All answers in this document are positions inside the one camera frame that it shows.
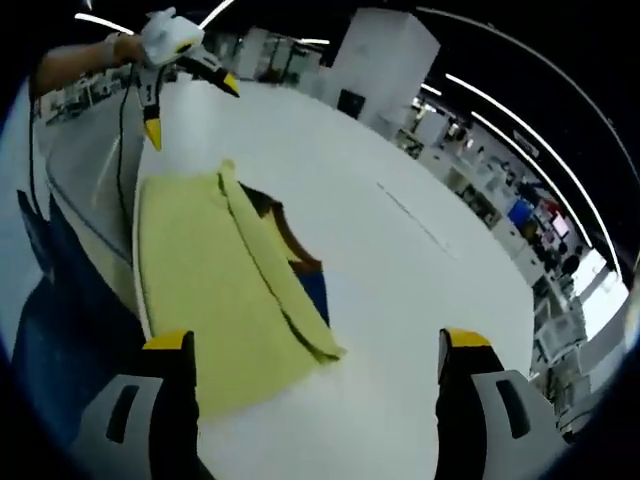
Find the white table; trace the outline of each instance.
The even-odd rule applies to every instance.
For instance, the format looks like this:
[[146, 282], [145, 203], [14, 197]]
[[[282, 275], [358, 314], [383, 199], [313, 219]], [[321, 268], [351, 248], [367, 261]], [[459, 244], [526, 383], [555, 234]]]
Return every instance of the white table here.
[[146, 144], [139, 181], [234, 159], [239, 179], [281, 200], [322, 259], [348, 353], [276, 398], [203, 420], [200, 458], [230, 480], [432, 478], [439, 329], [481, 332], [527, 374], [531, 291], [480, 220], [393, 144], [298, 92], [240, 91], [167, 85], [164, 148]]

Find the computer monitor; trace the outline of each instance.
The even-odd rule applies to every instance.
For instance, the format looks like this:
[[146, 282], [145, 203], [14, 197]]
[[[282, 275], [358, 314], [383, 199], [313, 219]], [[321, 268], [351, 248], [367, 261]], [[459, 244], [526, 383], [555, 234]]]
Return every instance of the computer monitor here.
[[567, 225], [564, 217], [560, 214], [556, 215], [556, 217], [552, 220], [551, 225], [560, 238], [566, 237], [569, 233], [569, 225]]

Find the black cable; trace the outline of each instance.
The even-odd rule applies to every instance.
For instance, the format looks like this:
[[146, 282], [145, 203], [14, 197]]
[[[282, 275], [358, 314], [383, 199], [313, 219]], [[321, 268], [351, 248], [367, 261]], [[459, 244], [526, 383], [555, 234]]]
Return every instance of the black cable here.
[[134, 65], [131, 65], [131, 68], [129, 69], [129, 80], [127, 81], [127, 86], [124, 92], [124, 98], [122, 99], [122, 103], [120, 104], [120, 113], [119, 113], [119, 119], [118, 119], [118, 129], [119, 129], [120, 136], [118, 139], [118, 165], [117, 165], [117, 171], [116, 171], [118, 200], [120, 202], [120, 209], [122, 210], [122, 218], [124, 219], [125, 227], [127, 231], [131, 231], [133, 229], [133, 224], [132, 224], [132, 221], [129, 219], [129, 214], [127, 213], [127, 208], [124, 203], [124, 193], [122, 191], [122, 179], [120, 177], [122, 174], [122, 149], [123, 149], [122, 145], [124, 143], [124, 138], [123, 138], [124, 107], [125, 107], [125, 104], [127, 103], [127, 97], [129, 96], [129, 90], [131, 90], [131, 84], [133, 82], [133, 69], [134, 69]]
[[33, 159], [33, 127], [35, 123], [35, 84], [32, 77], [29, 78], [29, 188], [31, 190], [31, 201], [33, 202], [33, 208], [36, 215], [42, 219], [42, 211], [36, 198], [36, 181], [35, 181], [35, 166]]

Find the yellow towel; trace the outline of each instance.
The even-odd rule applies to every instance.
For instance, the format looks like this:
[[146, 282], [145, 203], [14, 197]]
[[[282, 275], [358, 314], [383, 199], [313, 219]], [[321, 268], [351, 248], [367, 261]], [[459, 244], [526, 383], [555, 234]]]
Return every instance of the yellow towel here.
[[273, 214], [273, 210], [269, 210], [269, 212], [262, 217], [262, 222], [267, 227], [269, 233], [273, 236], [273, 238], [278, 243], [278, 248], [284, 252], [285, 257], [290, 262], [301, 262], [302, 259], [296, 255], [296, 253], [291, 249], [284, 238], [282, 238], [282, 232], [278, 228], [278, 224], [276, 222], [276, 217]]
[[212, 175], [147, 179], [139, 241], [153, 334], [195, 334], [201, 418], [265, 400], [344, 353], [233, 163]]

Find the ceiling light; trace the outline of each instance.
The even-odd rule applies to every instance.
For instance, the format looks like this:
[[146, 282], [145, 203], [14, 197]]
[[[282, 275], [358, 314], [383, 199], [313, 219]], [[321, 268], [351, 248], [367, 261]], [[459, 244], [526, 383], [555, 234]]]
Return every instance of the ceiling light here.
[[105, 20], [100, 17], [95, 17], [93, 15], [88, 15], [86, 13], [76, 13], [76, 20], [85, 20], [87, 22], [97, 23], [98, 25], [103, 25], [105, 27], [113, 28], [114, 30], [118, 30], [119, 32], [126, 33], [127, 35], [133, 35], [133, 30], [129, 30], [128, 28], [121, 27], [109, 20]]
[[[524, 120], [522, 120], [520, 117], [518, 117], [515, 113], [513, 113], [507, 107], [502, 105], [496, 99], [494, 99], [491, 96], [487, 95], [483, 91], [478, 90], [473, 85], [469, 85], [467, 82], [464, 82], [463, 80], [460, 80], [459, 78], [454, 77], [453, 75], [450, 75], [450, 74], [447, 73], [445, 76], [449, 80], [451, 80], [452, 82], [455, 82], [458, 85], [461, 85], [464, 88], [472, 91], [476, 95], [482, 97], [484, 100], [486, 100], [487, 102], [491, 103], [493, 106], [497, 107], [500, 111], [502, 111], [503, 113], [505, 113], [506, 115], [511, 117], [512, 120], [514, 120], [516, 123], [518, 123], [518, 125], [520, 125], [527, 132], [529, 132], [529, 134], [533, 138], [535, 138], [538, 142], [540, 142], [540, 144], [549, 152], [549, 154], [560, 164], [560, 166], [564, 169], [564, 171], [567, 173], [567, 175], [569, 175], [569, 178], [571, 178], [571, 180], [576, 184], [576, 186], [578, 187], [578, 190], [580, 191], [580, 193], [582, 194], [582, 196], [586, 200], [587, 205], [589, 205], [589, 208], [593, 212], [593, 215], [596, 218], [596, 222], [598, 223], [598, 226], [600, 227], [600, 229], [602, 230], [602, 233], [604, 234], [605, 242], [607, 243], [607, 247], [609, 247], [609, 251], [611, 252], [611, 256], [613, 258], [613, 263], [615, 265], [616, 271], [618, 272], [618, 275], [622, 275], [622, 272], [620, 270], [620, 263], [618, 262], [618, 255], [616, 254], [616, 250], [613, 247], [613, 242], [611, 241], [611, 237], [609, 236], [609, 231], [607, 230], [607, 227], [605, 227], [604, 221], [602, 220], [602, 217], [600, 216], [600, 212], [598, 212], [598, 210], [596, 209], [596, 206], [594, 205], [593, 201], [591, 200], [591, 197], [589, 197], [589, 195], [587, 194], [587, 191], [585, 190], [584, 186], [580, 183], [578, 178], [575, 176], [575, 174], [569, 168], [569, 166], [565, 163], [565, 161], [562, 160], [562, 158], [560, 158], [560, 155], [558, 155], [558, 153], [553, 148], [551, 148], [551, 145], [549, 145], [538, 134], [538, 132], [536, 132]], [[586, 231], [584, 231], [584, 228], [582, 229], [582, 233], [583, 233], [583, 236], [584, 236], [587, 244], [589, 245], [589, 247], [592, 247], [593, 244], [591, 243], [591, 240], [589, 239], [588, 235], [586, 234]]]
[[329, 45], [329, 40], [320, 40], [318, 38], [301, 38], [300, 43], [313, 43], [316, 45]]
[[442, 95], [442, 92], [440, 90], [436, 90], [433, 87], [430, 87], [429, 85], [427, 85], [426, 83], [423, 83], [422, 85], [420, 85], [422, 88], [424, 88], [426, 91], [433, 93], [434, 95]]
[[463, 17], [461, 15], [455, 15], [453, 13], [449, 13], [449, 12], [445, 12], [442, 10], [436, 10], [434, 8], [427, 8], [427, 7], [416, 7], [417, 10], [420, 10], [422, 12], [425, 13], [429, 13], [429, 14], [433, 14], [433, 15], [441, 15], [443, 17], [449, 17], [449, 18], [453, 18], [455, 20], [464, 22], [464, 23], [468, 23], [470, 25], [474, 25], [478, 28], [482, 28], [483, 30], [492, 33], [494, 35], [498, 35], [499, 37], [513, 43], [514, 45], [519, 46], [520, 48], [526, 50], [527, 52], [529, 52], [531, 55], [535, 56], [536, 58], [538, 58], [538, 60], [543, 61], [544, 63], [547, 64], [547, 66], [549, 66], [550, 68], [552, 68], [558, 75], [560, 75], [562, 78], [564, 78], [567, 82], [569, 82], [569, 84], [575, 88], [575, 90], [582, 95], [582, 98], [585, 99], [585, 101], [591, 105], [591, 107], [596, 111], [596, 113], [598, 114], [598, 116], [600, 117], [600, 119], [604, 122], [605, 126], [609, 129], [609, 132], [611, 132], [611, 135], [613, 135], [613, 138], [615, 138], [616, 142], [618, 143], [618, 146], [620, 147], [620, 150], [622, 150], [622, 153], [624, 154], [625, 158], [627, 159], [627, 162], [629, 164], [629, 167], [631, 168], [631, 171], [633, 172], [634, 177], [636, 178], [636, 181], [640, 182], [640, 176], [638, 175], [638, 171], [634, 165], [633, 160], [631, 159], [631, 155], [629, 154], [629, 151], [627, 150], [627, 148], [624, 146], [624, 144], [622, 143], [622, 140], [620, 139], [620, 135], [618, 135], [618, 133], [616, 132], [615, 128], [613, 128], [613, 124], [609, 121], [609, 119], [605, 116], [604, 113], [602, 113], [602, 110], [600, 110], [600, 108], [598, 108], [598, 106], [595, 104], [595, 102], [593, 100], [591, 100], [591, 97], [589, 97], [589, 95], [587, 95], [585, 93], [585, 91], [580, 88], [580, 86], [573, 81], [573, 79], [571, 77], [569, 77], [569, 75], [567, 75], [563, 70], [560, 70], [560, 68], [553, 63], [551, 60], [549, 60], [547, 57], [543, 56], [542, 54], [538, 53], [536, 50], [534, 50], [533, 48], [531, 48], [529, 45], [526, 45], [524, 43], [522, 43], [520, 40], [513, 38], [509, 35], [507, 35], [504, 32], [501, 32], [500, 30], [496, 29], [493, 25], [485, 25], [482, 22], [478, 22], [476, 20], [472, 20], [471, 18], [467, 18], [467, 17]]
[[220, 15], [222, 13], [222, 11], [227, 8], [229, 5], [231, 5], [233, 3], [234, 0], [224, 0], [224, 2], [222, 2], [220, 5], [218, 5], [216, 8], [213, 9], [213, 11], [207, 15], [207, 18], [205, 18], [202, 23], [200, 25], [198, 25], [200, 28], [204, 28], [207, 25], [209, 25], [209, 23], [211, 22], [211, 20], [213, 20], [214, 18], [216, 18], [218, 15]]
[[564, 195], [562, 195], [562, 193], [560, 192], [560, 189], [558, 189], [558, 186], [555, 183], [553, 183], [553, 181], [540, 168], [540, 166], [535, 162], [535, 160], [533, 158], [531, 158], [529, 156], [529, 154], [527, 152], [525, 152], [522, 149], [522, 147], [520, 147], [520, 145], [518, 145], [516, 142], [514, 142], [502, 130], [500, 130], [494, 124], [489, 122], [489, 120], [484, 118], [482, 115], [480, 115], [480, 114], [478, 114], [476, 112], [471, 112], [471, 115], [474, 116], [475, 118], [477, 118], [478, 120], [480, 120], [487, 127], [489, 127], [490, 130], [492, 130], [495, 134], [497, 134], [500, 138], [502, 138], [505, 142], [507, 142], [516, 152], [518, 152], [525, 160], [527, 160], [527, 162], [529, 162], [529, 164], [531, 164], [531, 166], [534, 168], [534, 170], [536, 172], [538, 172], [538, 174], [549, 184], [549, 186], [551, 187], [553, 192], [556, 194], [558, 199], [564, 204], [564, 206], [567, 209], [567, 211], [569, 212], [569, 214], [573, 217], [573, 220], [576, 223], [576, 226], [580, 229], [580, 231], [582, 232], [582, 235], [587, 239], [587, 243], [589, 244], [589, 247], [591, 247], [591, 243], [589, 241], [589, 237], [587, 236], [587, 232], [586, 232], [586, 230], [584, 228], [584, 225], [582, 225], [582, 223], [578, 219], [578, 215], [573, 210], [573, 208], [571, 208], [571, 205], [569, 205], [568, 200], [564, 197]]

